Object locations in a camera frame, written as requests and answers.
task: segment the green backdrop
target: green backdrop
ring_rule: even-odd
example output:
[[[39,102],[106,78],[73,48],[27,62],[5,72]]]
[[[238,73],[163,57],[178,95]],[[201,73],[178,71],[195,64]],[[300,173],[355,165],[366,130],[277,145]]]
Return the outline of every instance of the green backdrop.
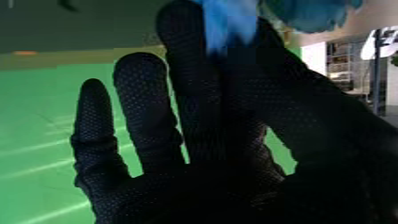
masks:
[[[90,206],[73,186],[74,170],[67,138],[78,89],[98,78],[112,94],[121,153],[131,175],[140,165],[124,129],[112,87],[114,64],[64,65],[0,70],[0,223],[92,223]],[[270,132],[266,144],[286,172],[295,162]]]

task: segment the gloved hand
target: gloved hand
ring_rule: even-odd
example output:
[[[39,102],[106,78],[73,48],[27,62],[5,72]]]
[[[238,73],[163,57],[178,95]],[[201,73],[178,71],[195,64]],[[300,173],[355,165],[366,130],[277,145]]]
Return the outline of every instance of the gloved hand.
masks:
[[[144,175],[131,178],[117,154],[105,86],[82,86],[71,145],[76,186],[92,203],[96,223],[263,223],[282,181],[263,146],[265,124],[234,104],[229,76],[206,57],[201,7],[174,2],[158,15],[170,80],[190,156],[170,110],[167,69],[154,55],[115,64],[114,85]]]
[[[398,130],[307,69],[265,20],[218,60],[242,107],[298,162],[277,197],[279,223],[398,223]]]

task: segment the black glove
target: black glove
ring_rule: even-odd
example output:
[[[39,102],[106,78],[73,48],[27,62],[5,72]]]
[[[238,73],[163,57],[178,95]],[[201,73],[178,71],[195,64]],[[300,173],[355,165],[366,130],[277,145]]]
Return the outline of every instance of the black glove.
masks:
[[[279,223],[398,223],[396,128],[307,69],[265,20],[252,45],[234,41],[218,67],[298,162]]]
[[[165,64],[154,55],[137,53],[119,60],[114,72],[144,169],[137,178],[117,154],[101,82],[89,80],[80,92],[71,144],[76,186],[92,203],[96,223],[263,223],[272,218],[282,173],[263,146],[265,124],[252,118],[254,110],[233,104],[234,89],[224,82],[229,77],[204,56],[201,7],[188,1],[163,8],[158,33],[169,52],[190,165],[179,149]]]

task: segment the blue cloth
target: blue cloth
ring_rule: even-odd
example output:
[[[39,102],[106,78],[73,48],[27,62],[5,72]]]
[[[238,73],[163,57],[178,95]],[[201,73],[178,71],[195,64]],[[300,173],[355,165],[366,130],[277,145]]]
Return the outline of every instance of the blue cloth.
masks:
[[[332,31],[346,21],[348,8],[362,0],[192,0],[202,5],[208,53],[226,53],[231,38],[245,43],[256,35],[257,4],[265,1],[284,24],[305,33]]]

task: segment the ceiling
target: ceiling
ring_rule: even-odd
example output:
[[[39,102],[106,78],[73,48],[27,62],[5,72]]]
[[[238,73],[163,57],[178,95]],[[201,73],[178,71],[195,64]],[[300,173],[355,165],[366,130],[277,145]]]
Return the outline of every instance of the ceiling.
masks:
[[[0,0],[0,54],[82,51],[156,45],[154,16],[169,0]]]

